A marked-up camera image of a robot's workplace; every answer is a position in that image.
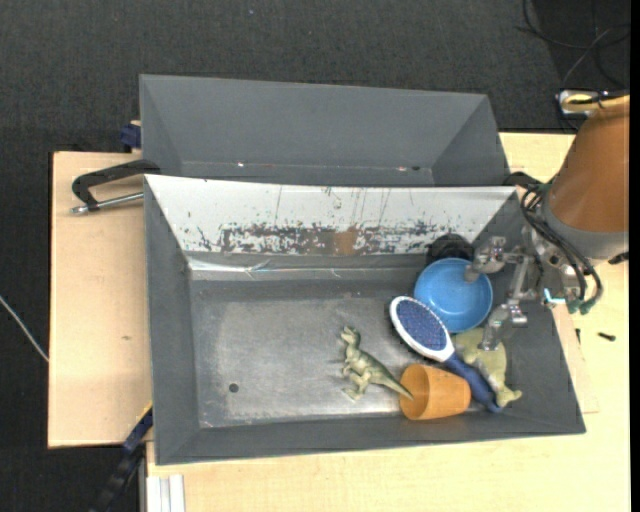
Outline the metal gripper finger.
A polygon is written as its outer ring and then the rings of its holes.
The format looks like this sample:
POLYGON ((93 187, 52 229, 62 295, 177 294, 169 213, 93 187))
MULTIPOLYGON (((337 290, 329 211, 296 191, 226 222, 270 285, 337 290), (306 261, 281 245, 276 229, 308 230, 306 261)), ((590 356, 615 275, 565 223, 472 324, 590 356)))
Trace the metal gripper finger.
POLYGON ((475 282, 481 274, 488 275, 500 271, 506 264, 505 245, 505 237, 490 237, 476 248, 471 262, 465 268, 465 281, 475 282))
POLYGON ((517 329, 527 325, 528 318, 518 302, 501 304, 490 313, 478 348, 496 350, 500 343, 511 339, 517 329))

